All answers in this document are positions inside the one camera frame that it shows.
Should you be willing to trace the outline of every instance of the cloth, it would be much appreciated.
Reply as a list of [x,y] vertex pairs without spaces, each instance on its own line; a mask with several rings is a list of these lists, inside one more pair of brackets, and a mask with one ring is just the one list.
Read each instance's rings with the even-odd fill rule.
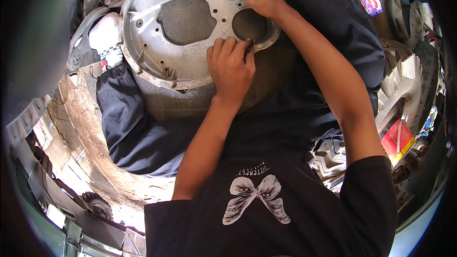
[[[384,72],[384,52],[369,15],[359,0],[286,0],[317,28],[362,77],[373,111]],[[157,121],[126,63],[97,81],[97,102],[109,155],[134,174],[173,177],[203,117]],[[284,85],[235,117],[223,159],[258,156],[272,149],[309,155],[317,141],[343,141],[339,125],[302,58]]]
[[390,161],[359,160],[345,177],[338,198],[303,161],[226,160],[192,200],[144,207],[147,256],[387,256]]

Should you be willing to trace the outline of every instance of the circular opening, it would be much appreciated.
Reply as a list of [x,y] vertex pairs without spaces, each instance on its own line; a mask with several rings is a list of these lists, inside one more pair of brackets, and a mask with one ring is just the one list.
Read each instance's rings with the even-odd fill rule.
[[140,28],[143,25],[143,20],[142,19],[138,19],[136,21],[135,25],[137,26],[137,28]]
[[235,35],[241,40],[251,38],[262,41],[268,35],[268,21],[265,17],[256,13],[252,9],[243,9],[232,20],[232,28]]

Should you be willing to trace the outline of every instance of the tire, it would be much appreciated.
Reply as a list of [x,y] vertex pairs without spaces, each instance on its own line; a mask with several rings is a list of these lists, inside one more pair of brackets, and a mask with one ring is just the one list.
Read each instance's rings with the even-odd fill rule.
[[413,134],[417,134],[414,122],[422,115],[420,101],[422,97],[422,65],[415,64],[415,76],[409,78],[402,74],[401,62],[413,54],[413,51],[394,40],[381,39],[386,57],[384,80],[378,91],[378,114],[375,119],[378,132],[392,120],[403,118]]
[[[423,125],[423,123],[420,125],[420,122],[424,120],[424,117],[428,117],[433,104],[437,87],[436,67],[429,63],[431,59],[424,60],[425,71],[423,71],[422,63],[415,64],[414,78],[403,76],[401,62],[411,56],[413,51],[394,40],[381,39],[381,43],[386,60],[384,79],[378,92],[376,127],[380,132],[389,122],[403,117],[412,134],[416,135]],[[433,57],[431,55],[433,52],[428,47],[425,50],[429,54],[428,57]],[[342,182],[339,177],[346,169],[346,149],[334,141],[325,141],[323,145],[325,147],[321,147],[319,151],[313,153],[314,159],[310,166],[317,171],[328,189],[338,192],[340,189],[338,182]]]
[[97,193],[85,192],[82,194],[83,201],[88,203],[95,214],[113,220],[113,213],[110,204]]
[[[64,1],[69,11],[70,34],[72,35],[82,21],[83,0]],[[49,71],[56,72],[57,70],[44,71],[44,77],[50,74]],[[33,126],[38,122],[49,101],[54,97],[56,85],[48,85],[46,88],[49,89],[49,94],[37,98],[33,95],[23,94],[21,89],[8,78],[6,72],[4,76],[2,72],[2,83],[7,85],[2,126],[8,133],[9,146],[14,148],[30,134]],[[37,79],[37,84],[40,83],[44,82]]]

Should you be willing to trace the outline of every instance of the trouser leg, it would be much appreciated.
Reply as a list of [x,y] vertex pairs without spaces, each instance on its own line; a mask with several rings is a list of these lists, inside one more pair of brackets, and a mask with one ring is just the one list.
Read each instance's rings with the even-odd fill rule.
[[203,118],[155,120],[126,63],[98,78],[96,94],[108,153],[116,166],[134,174],[175,176]]

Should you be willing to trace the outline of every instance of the left hand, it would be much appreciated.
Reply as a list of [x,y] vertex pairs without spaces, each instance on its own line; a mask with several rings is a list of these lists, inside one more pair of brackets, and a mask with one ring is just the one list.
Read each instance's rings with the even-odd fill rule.
[[209,73],[217,88],[214,98],[236,111],[254,79],[254,50],[246,55],[246,63],[243,61],[248,44],[249,41],[237,42],[235,37],[219,38],[207,51]]

